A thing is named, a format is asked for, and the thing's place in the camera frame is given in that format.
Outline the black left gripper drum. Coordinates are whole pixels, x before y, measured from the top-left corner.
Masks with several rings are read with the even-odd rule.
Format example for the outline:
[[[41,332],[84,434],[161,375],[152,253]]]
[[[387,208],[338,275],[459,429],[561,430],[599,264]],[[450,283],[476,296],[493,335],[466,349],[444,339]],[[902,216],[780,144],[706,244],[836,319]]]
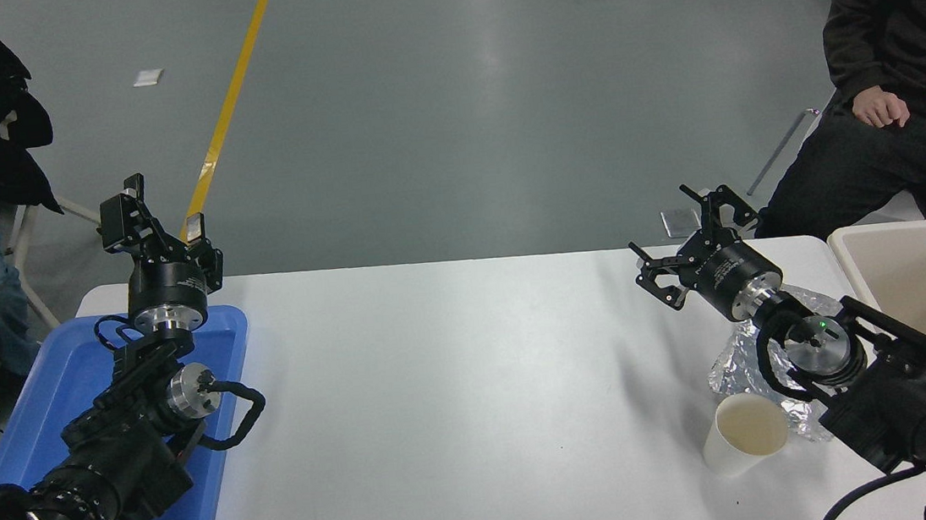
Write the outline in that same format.
[[[205,313],[207,296],[205,273],[194,262],[136,261],[129,279],[129,316],[174,305]]]

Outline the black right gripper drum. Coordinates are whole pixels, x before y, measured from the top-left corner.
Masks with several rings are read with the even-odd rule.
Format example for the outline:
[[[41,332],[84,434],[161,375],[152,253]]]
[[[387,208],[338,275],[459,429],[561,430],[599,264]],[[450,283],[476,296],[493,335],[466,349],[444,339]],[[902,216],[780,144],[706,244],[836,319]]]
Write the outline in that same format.
[[[778,265],[742,241],[695,255],[682,284],[700,294],[717,312],[758,309],[781,290]]]

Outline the person's right hand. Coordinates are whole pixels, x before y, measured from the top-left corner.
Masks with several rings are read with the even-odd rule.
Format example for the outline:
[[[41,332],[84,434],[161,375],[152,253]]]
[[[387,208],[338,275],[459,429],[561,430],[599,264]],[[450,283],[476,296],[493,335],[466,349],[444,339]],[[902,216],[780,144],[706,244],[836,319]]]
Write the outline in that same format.
[[[911,119],[907,104],[893,92],[878,86],[870,86],[852,99],[852,114],[861,123],[870,127],[904,128]]]

